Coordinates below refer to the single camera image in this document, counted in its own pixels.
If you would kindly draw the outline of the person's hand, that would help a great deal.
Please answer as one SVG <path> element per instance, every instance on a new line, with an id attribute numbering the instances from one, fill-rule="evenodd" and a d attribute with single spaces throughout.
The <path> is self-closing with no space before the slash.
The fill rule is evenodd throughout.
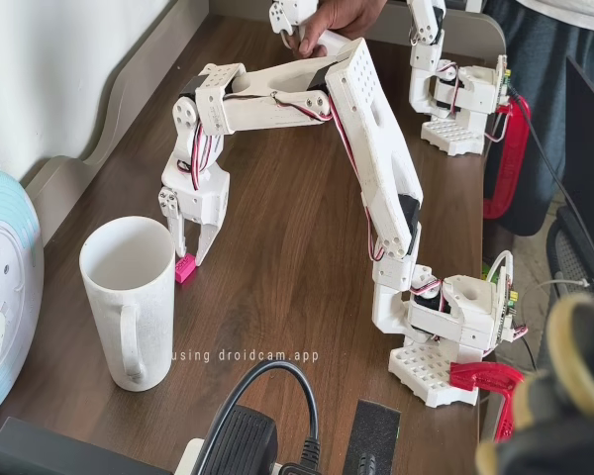
<path id="1" fill-rule="evenodd" d="M 336 32 L 350 40 L 360 38 L 376 22 L 386 3 L 386 0 L 320 1 L 316 12 L 305 23 L 303 37 L 294 34 L 285 42 L 297 59 L 327 56 L 327 47 L 320 43 L 325 31 Z"/>

